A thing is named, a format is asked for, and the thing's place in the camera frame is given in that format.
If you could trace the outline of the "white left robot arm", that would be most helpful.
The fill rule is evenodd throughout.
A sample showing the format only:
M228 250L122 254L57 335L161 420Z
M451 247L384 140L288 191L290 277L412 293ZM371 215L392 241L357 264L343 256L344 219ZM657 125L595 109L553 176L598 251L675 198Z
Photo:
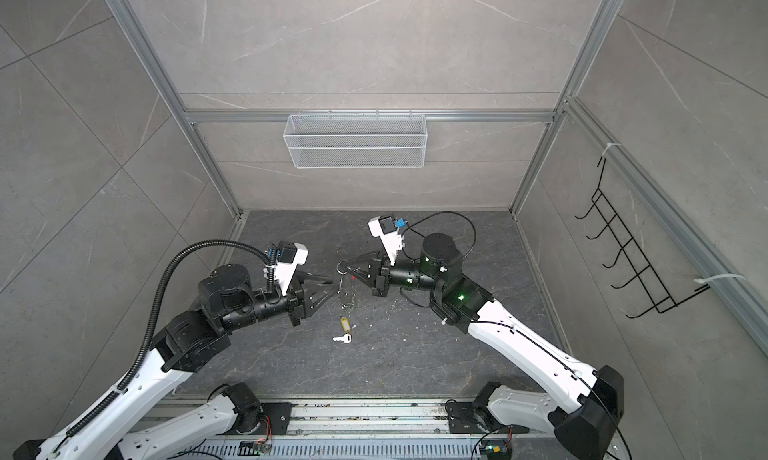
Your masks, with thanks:
M295 272L272 291L255 290L248 270L223 265L198 285L188 310L153 334L138 369L126 374L89 411L45 440L29 440L16 459L167 459L220 434L272 427L261 402L244 383L226 384L186 413L139 430L139 421L167 394L231 344L231 334L282 314L293 324L317 309L306 283L328 290L329 277Z

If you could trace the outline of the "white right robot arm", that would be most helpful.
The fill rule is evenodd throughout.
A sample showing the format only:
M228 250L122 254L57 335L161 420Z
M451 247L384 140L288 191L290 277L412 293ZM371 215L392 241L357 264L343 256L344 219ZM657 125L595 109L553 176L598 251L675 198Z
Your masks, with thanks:
M608 365L596 369L524 325L463 272L463 255L451 236L429 234L415 259L400 257L401 235L386 234L382 242L382 250L343 260L338 270L378 297L393 287L428 292L429 309L445 324L490 346L541 387L539 393L525 393L488 383L471 407L480 428L550 433L578 459L614 455L611 443L624 414L619 372Z

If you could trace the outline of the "silver bare key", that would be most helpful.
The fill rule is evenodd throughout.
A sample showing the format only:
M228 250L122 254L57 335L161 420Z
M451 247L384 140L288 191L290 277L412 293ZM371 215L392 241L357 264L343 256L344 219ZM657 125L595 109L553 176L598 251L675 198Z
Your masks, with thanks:
M341 336L335 336L333 340L336 342L342 342L342 343L348 344L351 342L351 335L349 333L345 333Z

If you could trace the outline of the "green capped key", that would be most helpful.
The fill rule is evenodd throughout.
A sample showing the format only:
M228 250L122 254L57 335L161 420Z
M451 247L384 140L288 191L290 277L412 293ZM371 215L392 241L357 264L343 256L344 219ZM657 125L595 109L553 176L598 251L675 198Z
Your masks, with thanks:
M346 276L343 276L339 282L338 295L343 310L351 310L355 306L355 293L351 283L352 281Z

